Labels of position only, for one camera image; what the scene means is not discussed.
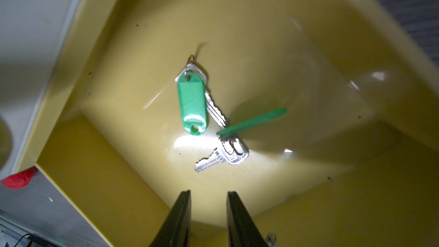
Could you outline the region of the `drawer unit olive cream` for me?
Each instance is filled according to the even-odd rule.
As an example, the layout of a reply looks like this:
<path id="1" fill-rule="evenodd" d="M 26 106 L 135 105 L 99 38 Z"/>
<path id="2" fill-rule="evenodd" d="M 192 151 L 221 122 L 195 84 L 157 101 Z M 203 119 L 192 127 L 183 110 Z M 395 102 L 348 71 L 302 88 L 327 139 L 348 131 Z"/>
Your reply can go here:
<path id="1" fill-rule="evenodd" d="M 80 0 L 1 0 L 1 177 L 18 170 Z"/>

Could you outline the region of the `yellow bottom drawer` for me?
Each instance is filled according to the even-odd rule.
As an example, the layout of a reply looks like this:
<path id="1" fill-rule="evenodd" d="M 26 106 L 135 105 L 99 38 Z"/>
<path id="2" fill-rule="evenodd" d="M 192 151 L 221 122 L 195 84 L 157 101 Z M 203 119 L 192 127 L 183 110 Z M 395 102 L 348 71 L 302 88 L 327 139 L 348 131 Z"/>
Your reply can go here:
<path id="1" fill-rule="evenodd" d="M 226 195 L 282 247 L 439 244 L 439 68 L 396 20 L 419 0 L 81 0 L 20 169 L 113 247 L 149 245 L 180 192 L 195 246 L 224 246 Z M 181 121 L 189 56 L 249 150 L 197 173 L 223 128 Z"/>

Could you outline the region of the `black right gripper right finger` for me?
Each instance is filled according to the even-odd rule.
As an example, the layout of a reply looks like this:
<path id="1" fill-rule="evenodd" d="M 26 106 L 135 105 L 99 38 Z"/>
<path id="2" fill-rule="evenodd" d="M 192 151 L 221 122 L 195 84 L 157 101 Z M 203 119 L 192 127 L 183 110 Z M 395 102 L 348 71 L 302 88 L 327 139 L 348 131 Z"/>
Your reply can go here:
<path id="1" fill-rule="evenodd" d="M 237 192 L 228 192 L 226 214 L 230 247 L 267 247 Z"/>

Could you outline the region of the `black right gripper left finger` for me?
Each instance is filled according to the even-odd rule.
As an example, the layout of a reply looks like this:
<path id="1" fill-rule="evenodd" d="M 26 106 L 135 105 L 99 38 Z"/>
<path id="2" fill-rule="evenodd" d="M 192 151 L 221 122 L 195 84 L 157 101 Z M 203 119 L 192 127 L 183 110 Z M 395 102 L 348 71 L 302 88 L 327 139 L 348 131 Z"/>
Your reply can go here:
<path id="1" fill-rule="evenodd" d="M 191 192 L 182 191 L 150 247 L 189 247 L 191 212 Z"/>

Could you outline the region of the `green tagged key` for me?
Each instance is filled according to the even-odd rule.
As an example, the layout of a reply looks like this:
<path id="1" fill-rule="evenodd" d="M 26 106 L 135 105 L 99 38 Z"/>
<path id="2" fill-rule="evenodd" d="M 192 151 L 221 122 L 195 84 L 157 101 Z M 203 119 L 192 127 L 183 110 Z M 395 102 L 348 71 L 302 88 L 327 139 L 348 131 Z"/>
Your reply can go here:
<path id="1" fill-rule="evenodd" d="M 237 133 L 271 122 L 286 115 L 287 112 L 287 108 L 273 110 L 229 128 L 220 130 L 217 133 L 219 136 L 218 146 L 209 157 L 202 158 L 200 161 L 196 162 L 194 170 L 199 173 L 215 164 L 223 162 L 226 162 L 229 165 L 239 165 L 248 158 L 249 150 L 244 142 L 238 137 Z"/>
<path id="2" fill-rule="evenodd" d="M 189 56 L 186 65 L 174 80 L 179 100 L 181 121 L 184 129 L 194 136 L 204 134 L 208 127 L 208 116 L 226 128 L 228 122 L 214 104 L 206 86 L 208 77 L 196 64 L 195 55 Z"/>

